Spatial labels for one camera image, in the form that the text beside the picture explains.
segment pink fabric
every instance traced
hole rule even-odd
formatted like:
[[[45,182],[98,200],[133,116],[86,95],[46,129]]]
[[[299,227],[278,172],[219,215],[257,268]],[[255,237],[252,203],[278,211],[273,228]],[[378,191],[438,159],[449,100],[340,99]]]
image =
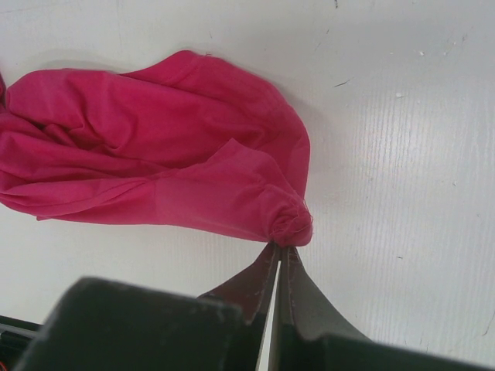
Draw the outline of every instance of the pink fabric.
[[[306,130],[271,84],[190,51],[122,75],[36,71],[0,104],[0,201],[41,220],[302,246],[308,165]]]

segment garment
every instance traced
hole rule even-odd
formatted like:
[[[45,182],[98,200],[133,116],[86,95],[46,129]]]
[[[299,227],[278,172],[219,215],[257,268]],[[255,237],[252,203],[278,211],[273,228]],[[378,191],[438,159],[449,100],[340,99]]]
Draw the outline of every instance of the garment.
[[[190,51],[120,75],[32,72],[0,105],[0,202],[40,220],[302,246],[308,166],[304,125],[271,84]]]

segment black mark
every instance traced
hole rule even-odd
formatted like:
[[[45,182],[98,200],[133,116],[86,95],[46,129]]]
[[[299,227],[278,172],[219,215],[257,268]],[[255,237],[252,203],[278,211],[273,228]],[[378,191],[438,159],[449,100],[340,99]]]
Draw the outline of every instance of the black mark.
[[[490,326],[491,326],[491,325],[492,325],[492,323],[493,323],[493,319],[494,319],[494,318],[495,318],[495,311],[493,312],[492,319],[490,319],[490,322],[488,322],[488,326],[486,327],[486,331],[485,331],[485,333],[484,333],[484,334],[482,334],[481,336],[485,336],[485,335],[488,333],[488,331],[490,330]]]
[[[348,81],[344,82],[344,83],[338,83],[337,85],[334,85],[333,87],[341,87],[342,85],[345,85],[346,83],[348,83],[349,81],[351,81],[352,79],[349,79]]]

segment white wooden surface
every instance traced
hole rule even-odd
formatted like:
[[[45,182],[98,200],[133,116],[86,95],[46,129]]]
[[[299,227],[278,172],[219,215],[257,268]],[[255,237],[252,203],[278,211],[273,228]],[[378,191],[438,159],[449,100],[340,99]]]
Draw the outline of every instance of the white wooden surface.
[[[301,253],[316,283],[372,339],[495,366],[495,2],[338,5],[0,0],[0,70],[9,85],[192,48],[271,80],[312,139],[315,236]],[[34,322],[84,274],[199,294],[262,248],[4,207],[0,236],[0,313]]]

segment red cloth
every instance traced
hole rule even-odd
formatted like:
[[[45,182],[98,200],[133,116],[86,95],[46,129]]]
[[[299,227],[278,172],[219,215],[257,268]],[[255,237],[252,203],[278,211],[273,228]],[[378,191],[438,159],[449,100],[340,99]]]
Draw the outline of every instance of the red cloth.
[[[0,202],[41,220],[302,246],[308,165],[306,130],[271,84],[190,51],[122,75],[36,71],[0,104]]]

